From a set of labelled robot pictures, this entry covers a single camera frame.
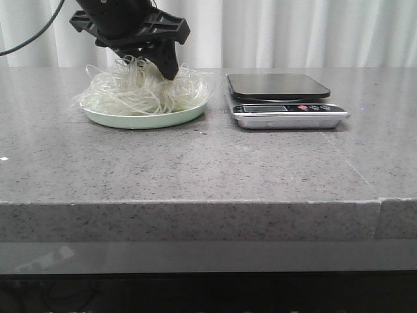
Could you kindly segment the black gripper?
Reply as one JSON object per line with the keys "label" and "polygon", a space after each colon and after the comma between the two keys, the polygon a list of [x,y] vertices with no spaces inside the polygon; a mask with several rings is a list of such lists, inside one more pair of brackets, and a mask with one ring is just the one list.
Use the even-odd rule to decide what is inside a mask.
{"label": "black gripper", "polygon": [[97,46],[111,48],[126,64],[146,58],[164,78],[174,80],[179,71],[175,42],[184,44],[190,34],[184,18],[157,9],[150,1],[78,1],[78,4],[81,10],[70,19],[77,32],[92,35]]}

